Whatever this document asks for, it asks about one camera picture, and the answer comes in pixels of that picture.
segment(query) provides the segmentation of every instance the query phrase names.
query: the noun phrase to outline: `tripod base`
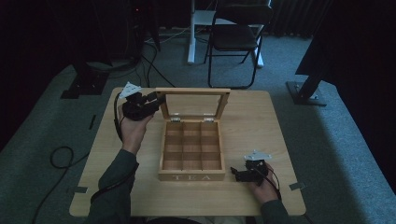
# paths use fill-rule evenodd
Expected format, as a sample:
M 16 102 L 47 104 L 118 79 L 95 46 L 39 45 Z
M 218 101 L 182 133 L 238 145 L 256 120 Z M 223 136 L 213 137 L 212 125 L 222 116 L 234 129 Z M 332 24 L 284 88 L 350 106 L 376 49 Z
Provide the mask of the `tripod base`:
M 62 93 L 61 99 L 78 99 L 80 95 L 101 95 L 109 73 L 92 71 L 94 78 L 89 84 L 81 84 L 81 76 L 77 75 L 69 90 Z
M 293 101 L 296 105 L 320 105 L 320 106 L 326 106 L 326 102 L 323 100 L 323 97 L 318 89 L 315 90 L 315 92 L 312 94 L 311 97 L 309 98 L 302 98 L 300 97 L 300 89 L 304 85 L 303 82 L 294 82 L 294 81 L 289 81 L 286 82 L 286 85 L 288 86 L 289 92 L 291 97 L 293 98 Z

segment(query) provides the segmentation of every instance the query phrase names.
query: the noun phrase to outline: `sleeve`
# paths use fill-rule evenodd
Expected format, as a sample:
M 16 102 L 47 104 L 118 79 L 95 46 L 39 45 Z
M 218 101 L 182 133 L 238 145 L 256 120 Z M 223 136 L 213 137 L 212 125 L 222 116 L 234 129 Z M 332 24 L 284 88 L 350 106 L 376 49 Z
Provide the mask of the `sleeve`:
M 264 224 L 290 224 L 289 214 L 280 200 L 264 203 L 261 208 Z
M 136 155 L 121 149 L 114 161 L 99 180 L 99 189 L 119 182 L 136 169 Z M 85 223 L 129 223 L 131 216 L 130 193 L 134 186 L 134 175 L 125 183 L 101 194 L 91 204 Z

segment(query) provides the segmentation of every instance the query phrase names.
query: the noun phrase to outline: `wooden frame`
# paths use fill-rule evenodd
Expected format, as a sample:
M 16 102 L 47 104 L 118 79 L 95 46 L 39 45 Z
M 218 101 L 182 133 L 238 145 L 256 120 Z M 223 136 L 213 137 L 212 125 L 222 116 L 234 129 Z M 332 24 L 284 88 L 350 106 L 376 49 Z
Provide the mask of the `wooden frame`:
M 229 89 L 157 88 L 161 105 L 163 128 L 159 179 L 167 181 L 211 181 L 225 176 L 220 118 L 227 105 Z M 215 113 L 169 113 L 169 95 L 218 96 Z

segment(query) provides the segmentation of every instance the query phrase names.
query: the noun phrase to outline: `wire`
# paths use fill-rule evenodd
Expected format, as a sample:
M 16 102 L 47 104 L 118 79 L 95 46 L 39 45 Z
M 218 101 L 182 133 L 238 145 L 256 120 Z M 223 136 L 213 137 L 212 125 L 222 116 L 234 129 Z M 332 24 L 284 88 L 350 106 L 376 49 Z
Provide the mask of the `wire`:
M 139 86 L 142 86 L 142 77 L 139 75 L 139 73 L 137 72 L 137 70 L 135 71 L 137 77 L 139 77 Z
M 55 162 L 53 161 L 54 155 L 56 152 L 58 152 L 61 149 L 67 149 L 70 152 L 70 159 L 68 161 L 68 164 L 66 166 L 60 166 L 55 164 Z M 67 171 L 69 170 L 69 168 L 71 168 L 72 166 L 78 164 L 79 162 L 81 162 L 82 160 L 84 160 L 85 158 L 88 157 L 88 155 L 90 155 L 90 153 L 85 154 L 83 157 L 81 157 L 79 160 L 73 162 L 74 159 L 74 151 L 71 147 L 57 147 L 55 148 L 50 156 L 49 156 L 49 162 L 50 164 L 55 167 L 56 169 L 60 169 L 60 170 L 64 170 L 64 173 L 61 175 L 61 177 L 59 178 L 59 180 L 55 183 L 55 185 L 49 190 L 49 192 L 46 194 L 46 196 L 44 197 L 44 199 L 40 202 L 40 204 L 38 205 L 37 209 L 35 210 L 35 216 L 32 219 L 32 223 L 35 224 L 35 221 L 37 220 L 37 216 L 38 213 L 40 212 L 41 207 L 43 206 L 44 202 L 48 199 L 48 197 L 51 195 L 51 193 L 56 189 L 56 187 L 58 187 L 58 185 L 61 183 L 61 181 L 64 179 L 64 176 L 67 174 Z
M 306 218 L 306 220 L 307 220 L 310 224 L 314 224 L 314 222 L 312 221 L 312 219 L 311 219 L 306 213 L 304 213 L 304 217 Z
M 183 29 L 182 31 L 180 31 L 180 32 L 177 33 L 177 34 L 174 34 L 174 35 L 169 36 L 168 38 L 166 38 L 165 40 L 161 41 L 160 43 L 161 43 L 161 44 L 162 44 L 162 43 L 165 43 L 166 41 L 168 41 L 168 40 L 170 40 L 170 39 L 172 39 L 172 38 L 175 38 L 175 37 L 178 36 L 178 35 L 182 35 L 183 33 L 185 33 L 185 32 L 186 32 L 187 30 L 189 30 L 189 29 L 190 29 L 190 26 L 187 27 L 187 28 L 185 28 L 185 29 Z M 146 40 L 145 43 L 150 43 L 150 44 L 152 44 L 152 43 L 154 43 L 154 42 L 152 41 L 152 38 L 150 38 L 150 39 Z
M 146 87 L 148 87 L 149 86 L 149 84 L 148 84 L 148 80 L 147 80 L 147 78 L 146 78 L 146 66 L 142 63 L 142 67 L 143 67 L 143 79 L 145 80 L 145 82 L 146 82 Z
M 172 84 L 172 82 L 170 82 L 155 66 L 154 66 L 154 64 L 153 64 L 153 62 L 154 62 L 154 60 L 155 60 L 155 58 L 157 57 L 157 49 L 154 47 L 154 46 L 152 46 L 152 45 L 150 45 L 150 44 L 148 44 L 148 43 L 146 43 L 146 45 L 148 45 L 148 46 L 150 46 L 150 47 L 152 47 L 153 49 L 154 49 L 154 57 L 153 57 L 153 59 L 151 60 L 151 61 L 149 61 L 149 59 L 147 59 L 144 55 L 142 55 L 142 58 L 144 59 L 144 60 L 146 60 L 149 64 L 150 64 L 150 66 L 149 66 L 149 68 L 148 68 L 148 75 L 147 75 L 147 84 L 148 84 L 148 87 L 150 87 L 150 85 L 149 85 L 149 71 L 150 71 L 150 69 L 151 69 L 151 67 L 153 67 L 154 69 L 155 69 L 155 71 L 157 71 L 157 73 L 167 82 L 167 83 L 169 83 L 169 85 L 171 85 L 172 87 L 175 87 L 175 85 L 174 84 Z
M 117 78 L 121 78 L 121 77 L 126 77 L 126 76 L 132 74 L 133 72 L 135 72 L 136 75 L 139 76 L 138 73 L 137 73 L 137 69 L 138 69 L 138 66 L 140 66 L 141 64 L 142 64 L 142 61 L 139 60 L 138 64 L 132 70 L 130 70 L 130 71 L 129 70 L 125 70 L 125 71 L 127 71 L 125 74 L 114 76 L 114 77 L 108 77 L 108 79 L 117 79 Z
M 98 68 L 95 66 L 90 65 L 90 68 L 92 68 L 94 71 L 98 72 L 119 72 L 119 71 L 129 71 L 131 69 L 136 69 L 137 65 L 139 64 L 140 60 L 137 58 L 130 59 L 130 61 L 126 64 L 122 64 L 117 67 L 111 67 L 111 68 Z
M 136 165 L 134 166 L 134 168 L 132 169 L 132 171 L 128 175 L 123 177 L 121 180 L 119 180 L 118 182 L 111 184 L 105 188 L 102 188 L 102 189 L 99 189 L 98 191 L 96 191 L 91 197 L 91 203 L 93 203 L 100 195 L 123 185 L 129 178 L 131 178 L 131 176 L 133 176 L 136 173 L 138 166 L 139 166 L 139 163 L 137 162 Z
M 197 41 L 199 41 L 199 42 L 201 42 L 201 43 L 205 43 L 205 44 L 207 44 L 207 42 L 208 42 L 207 39 L 201 38 L 201 37 L 198 37 L 198 36 L 196 36 L 195 39 L 196 39 Z
M 275 190 L 275 192 L 276 192 L 277 198 L 278 198 L 280 201 L 282 201 L 282 195 L 280 194 L 279 179 L 277 178 L 277 176 L 276 176 L 276 174 L 274 173 L 274 171 L 271 170 L 271 169 L 268 169 L 268 171 L 271 171 L 271 173 L 273 173 L 273 175 L 275 176 L 276 182 L 277 182 L 277 187 L 275 186 L 275 184 L 274 184 L 270 179 L 268 179 L 267 176 L 265 176 L 265 174 L 263 174 L 262 172 L 260 172 L 257 168 L 253 168 L 253 169 L 254 169 L 257 173 L 259 173 L 266 181 L 268 181 L 268 183 L 271 184 L 271 186 L 274 188 L 274 190 Z
M 116 98 L 114 99 L 113 109 L 114 109 L 114 125 L 116 126 L 117 135 L 119 136 L 119 138 L 122 142 L 121 125 L 119 122 L 119 116 L 117 115 L 117 101 L 120 98 L 120 95 L 121 95 L 120 92 L 116 95 Z

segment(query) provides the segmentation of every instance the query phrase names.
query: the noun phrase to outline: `metal stand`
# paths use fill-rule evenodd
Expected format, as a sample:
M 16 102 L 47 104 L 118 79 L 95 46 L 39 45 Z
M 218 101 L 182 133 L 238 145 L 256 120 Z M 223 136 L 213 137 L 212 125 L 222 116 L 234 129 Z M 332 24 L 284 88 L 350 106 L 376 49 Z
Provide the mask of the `metal stand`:
M 318 89 L 315 89 L 314 93 L 312 93 L 309 97 L 304 97 L 302 88 L 305 83 L 289 81 L 286 82 L 286 84 L 288 85 L 289 92 L 295 104 L 320 106 L 327 105 Z
M 61 99 L 78 99 L 80 95 L 101 95 L 109 73 L 91 71 L 91 80 L 85 80 L 85 76 L 76 75 L 69 90 L 62 93 Z

